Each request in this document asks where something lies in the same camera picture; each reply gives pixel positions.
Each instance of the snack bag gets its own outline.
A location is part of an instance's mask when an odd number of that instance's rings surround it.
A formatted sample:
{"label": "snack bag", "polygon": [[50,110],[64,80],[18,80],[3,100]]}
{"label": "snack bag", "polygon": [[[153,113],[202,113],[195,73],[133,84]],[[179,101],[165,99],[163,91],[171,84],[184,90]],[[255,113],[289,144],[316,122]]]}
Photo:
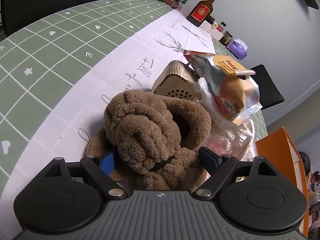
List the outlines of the snack bag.
{"label": "snack bag", "polygon": [[262,108],[258,85],[250,77],[255,74],[253,70],[245,69],[227,55],[190,50],[185,50],[183,55],[197,74],[205,78],[218,108],[227,120],[240,125]]}

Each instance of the brown fur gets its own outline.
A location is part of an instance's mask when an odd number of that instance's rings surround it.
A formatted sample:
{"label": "brown fur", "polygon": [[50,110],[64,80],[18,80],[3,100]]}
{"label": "brown fur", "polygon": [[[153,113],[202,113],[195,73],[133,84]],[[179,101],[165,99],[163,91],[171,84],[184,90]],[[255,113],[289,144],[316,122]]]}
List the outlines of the brown fur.
{"label": "brown fur", "polygon": [[[182,126],[190,127],[182,141],[172,113],[182,117],[179,122]],[[136,176],[141,188],[194,191],[204,182],[206,171],[192,150],[209,135],[210,127],[209,114],[194,102],[127,90],[116,95],[106,107],[103,128],[90,141],[87,153],[101,155],[107,150],[105,147],[117,145],[124,164],[113,171],[112,179],[120,181]],[[170,156],[174,156],[171,163],[149,171]]]}

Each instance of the silver screw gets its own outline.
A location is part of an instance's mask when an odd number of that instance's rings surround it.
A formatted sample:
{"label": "silver screw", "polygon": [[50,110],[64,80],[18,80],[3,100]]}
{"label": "silver screw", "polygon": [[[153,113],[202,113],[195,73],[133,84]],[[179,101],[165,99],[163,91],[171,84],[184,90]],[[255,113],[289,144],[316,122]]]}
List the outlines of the silver screw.
{"label": "silver screw", "polygon": [[206,189],[206,188],[198,189],[196,193],[198,196],[201,196],[201,197],[209,197],[212,195],[211,190]]}
{"label": "silver screw", "polygon": [[113,196],[113,197],[121,197],[124,194],[124,191],[120,188],[113,188],[111,190],[109,190],[109,195]]}

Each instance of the green tablecloth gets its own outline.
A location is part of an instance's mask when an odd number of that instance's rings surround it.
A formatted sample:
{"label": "green tablecloth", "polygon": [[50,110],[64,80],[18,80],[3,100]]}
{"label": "green tablecloth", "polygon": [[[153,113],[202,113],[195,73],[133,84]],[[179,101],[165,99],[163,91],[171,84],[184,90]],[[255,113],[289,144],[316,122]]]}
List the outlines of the green tablecloth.
{"label": "green tablecloth", "polygon": [[[171,10],[157,0],[101,0],[50,15],[0,43],[0,194],[28,142],[72,86]],[[231,55],[213,43],[217,54]],[[265,137],[262,113],[253,121],[255,140]]]}

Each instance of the white heart print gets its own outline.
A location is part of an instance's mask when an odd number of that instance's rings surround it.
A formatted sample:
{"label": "white heart print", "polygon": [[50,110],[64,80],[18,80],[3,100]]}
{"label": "white heart print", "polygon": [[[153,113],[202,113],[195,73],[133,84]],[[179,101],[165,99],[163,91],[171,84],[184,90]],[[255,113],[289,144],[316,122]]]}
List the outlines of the white heart print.
{"label": "white heart print", "polygon": [[2,145],[2,150],[4,154],[8,154],[9,152],[9,147],[11,146],[11,142],[10,141],[2,141],[1,142]]}

